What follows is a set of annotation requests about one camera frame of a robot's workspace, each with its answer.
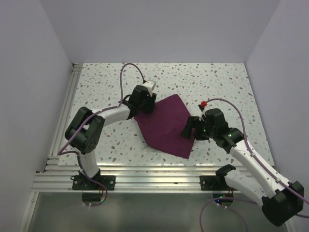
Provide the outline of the purple cloth mat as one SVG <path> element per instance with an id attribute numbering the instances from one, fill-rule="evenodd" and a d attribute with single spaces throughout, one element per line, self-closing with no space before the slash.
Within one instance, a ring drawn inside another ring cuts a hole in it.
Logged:
<path id="1" fill-rule="evenodd" d="M 149 147 L 188 159 L 194 140 L 183 138 L 181 132 L 189 116 L 180 96 L 173 94 L 158 101 L 151 114 L 140 112 L 134 119 Z"/>

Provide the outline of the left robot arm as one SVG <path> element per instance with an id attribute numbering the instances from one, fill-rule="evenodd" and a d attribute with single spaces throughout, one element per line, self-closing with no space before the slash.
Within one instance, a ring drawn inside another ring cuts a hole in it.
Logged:
<path id="1" fill-rule="evenodd" d="M 104 127 L 137 116 L 139 112 L 152 113 L 155 109 L 155 82 L 137 85 L 132 93 L 120 101 L 119 106 L 103 110 L 81 107 L 65 131 L 67 145 L 73 147 L 80 167 L 71 177 L 73 190 L 114 190 L 116 177 L 101 175 L 96 162 L 95 148 Z"/>

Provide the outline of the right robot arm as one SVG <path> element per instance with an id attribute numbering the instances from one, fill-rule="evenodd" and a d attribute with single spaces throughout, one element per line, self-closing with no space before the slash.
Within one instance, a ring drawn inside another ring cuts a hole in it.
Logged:
<path id="1" fill-rule="evenodd" d="M 238 160 L 252 175 L 247 178 L 235 166 L 227 164 L 215 172 L 214 185 L 219 189 L 242 192 L 262 209 L 266 218 L 281 226 L 303 210 L 304 187 L 292 183 L 269 165 L 252 147 L 244 132 L 232 128 L 220 109 L 206 110 L 201 116 L 190 116 L 181 132 L 185 139 L 212 139 L 227 154 Z"/>

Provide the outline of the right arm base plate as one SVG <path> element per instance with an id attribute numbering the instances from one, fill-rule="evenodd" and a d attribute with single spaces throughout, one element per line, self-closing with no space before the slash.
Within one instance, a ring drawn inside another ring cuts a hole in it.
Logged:
<path id="1" fill-rule="evenodd" d="M 202 191 L 217 190 L 217 181 L 214 175 L 201 175 L 199 184 Z"/>

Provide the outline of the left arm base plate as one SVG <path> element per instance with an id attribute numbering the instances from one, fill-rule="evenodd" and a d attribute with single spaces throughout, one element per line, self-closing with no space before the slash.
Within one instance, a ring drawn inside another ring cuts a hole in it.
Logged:
<path id="1" fill-rule="evenodd" d="M 102 190 L 104 185 L 107 191 L 114 190 L 116 177 L 114 175 L 97 175 L 89 180 L 84 175 L 74 175 L 70 179 L 73 181 L 73 190 Z"/>

